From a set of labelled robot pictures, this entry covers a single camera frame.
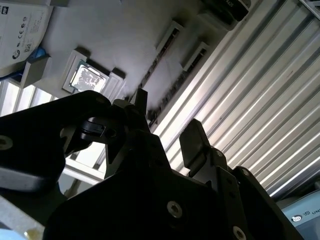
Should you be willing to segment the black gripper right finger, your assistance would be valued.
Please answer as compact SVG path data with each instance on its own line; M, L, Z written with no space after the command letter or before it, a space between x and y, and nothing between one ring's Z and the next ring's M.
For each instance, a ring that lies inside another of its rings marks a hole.
M225 155L210 145L200 121L191 120L179 142L188 177L213 190L217 226L228 240L301 240L276 202L245 167L231 169Z

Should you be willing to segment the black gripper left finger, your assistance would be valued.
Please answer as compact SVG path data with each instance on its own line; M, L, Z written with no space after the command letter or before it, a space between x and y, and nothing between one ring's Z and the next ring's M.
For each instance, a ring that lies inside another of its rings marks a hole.
M87 90L0 119L0 186L18 192L52 188L72 153L105 145L110 177L128 166L169 169L160 138L145 118L147 93L136 104L110 102Z

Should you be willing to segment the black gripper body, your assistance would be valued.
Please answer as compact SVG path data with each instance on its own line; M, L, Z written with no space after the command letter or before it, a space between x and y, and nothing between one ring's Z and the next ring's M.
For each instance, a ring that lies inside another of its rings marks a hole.
M232 180L215 192L172 172L119 172L68 199L46 240L234 240L242 225Z

